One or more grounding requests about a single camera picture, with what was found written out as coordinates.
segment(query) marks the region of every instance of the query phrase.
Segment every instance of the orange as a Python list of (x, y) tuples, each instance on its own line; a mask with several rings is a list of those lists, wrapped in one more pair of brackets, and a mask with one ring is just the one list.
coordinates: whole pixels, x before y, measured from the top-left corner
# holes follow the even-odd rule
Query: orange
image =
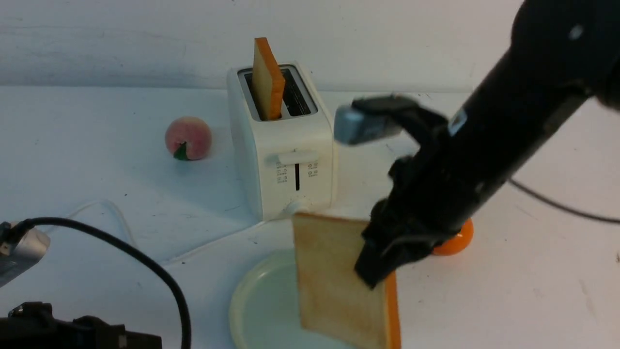
[(436, 256), (451, 256), (455, 255), (461, 251), (463, 251), (469, 243), (471, 239), (474, 237), (474, 224), (471, 221), (471, 218), (463, 224), (461, 227), (461, 231), (456, 234), (452, 239), (444, 242), (442, 245), (435, 247), (433, 249), (433, 254)]

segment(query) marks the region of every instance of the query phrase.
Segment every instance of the toast slice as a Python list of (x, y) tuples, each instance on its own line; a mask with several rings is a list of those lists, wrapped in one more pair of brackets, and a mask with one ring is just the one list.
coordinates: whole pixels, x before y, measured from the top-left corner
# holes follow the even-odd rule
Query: toast slice
[(285, 83), (267, 38), (254, 39), (252, 95), (261, 120), (276, 120), (281, 117)]
[(301, 325), (361, 349), (400, 349), (396, 274), (370, 290), (353, 269), (367, 224), (293, 217)]

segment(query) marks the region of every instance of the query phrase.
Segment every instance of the white toaster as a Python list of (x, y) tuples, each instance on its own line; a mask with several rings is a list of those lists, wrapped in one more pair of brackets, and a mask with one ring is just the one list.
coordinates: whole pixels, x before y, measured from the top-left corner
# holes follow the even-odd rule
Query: white toaster
[(317, 211), (335, 201), (338, 155), (334, 125), (310, 74), (280, 65), (285, 77), (281, 118), (263, 121), (254, 104), (252, 67), (227, 76), (228, 111), (239, 176), (260, 220)]

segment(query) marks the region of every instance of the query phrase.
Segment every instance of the toaster control label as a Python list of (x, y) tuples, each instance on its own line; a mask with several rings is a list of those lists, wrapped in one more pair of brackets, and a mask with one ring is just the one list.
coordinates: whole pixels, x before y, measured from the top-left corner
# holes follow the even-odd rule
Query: toaster control label
[(308, 169), (308, 177), (315, 177), (319, 175), (319, 163), (309, 163), (307, 166)]
[(288, 181), (288, 168), (286, 168), (286, 165), (277, 163), (275, 168), (275, 174), (276, 179), (278, 180), (278, 184), (286, 183)]

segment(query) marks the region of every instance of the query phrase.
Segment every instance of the table surface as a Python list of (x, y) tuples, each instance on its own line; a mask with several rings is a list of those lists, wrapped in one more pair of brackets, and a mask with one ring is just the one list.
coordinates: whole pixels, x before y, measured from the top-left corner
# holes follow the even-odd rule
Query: table surface
[[(321, 95), (335, 110), (360, 93)], [(448, 115), (467, 98), (413, 95)], [(226, 105), (218, 90), (0, 88), (1, 219), (64, 215), (104, 198), (156, 260), (211, 242), (166, 268), (187, 297), (193, 347), (232, 348), (227, 310), (236, 283), (292, 239), (288, 220), (233, 233), (257, 221), (234, 167)], [(184, 115), (211, 125), (208, 159), (184, 163), (166, 152), (166, 127)], [(571, 206), (620, 215), (618, 130), (620, 116), (589, 103), (516, 177)], [(328, 212), (367, 217), (391, 188), (390, 164), (416, 149), (405, 135), (341, 148), (339, 197)], [(76, 218), (122, 236), (103, 206)], [(618, 347), (620, 227), (555, 211), (511, 186), (474, 225), (474, 241), (461, 254), (399, 270), (404, 348)], [(79, 233), (58, 229), (51, 237), (44, 259), (0, 289), (0, 314), (24, 301), (51, 302), (59, 319), (94, 315), (178, 347), (175, 304), (155, 275)]]

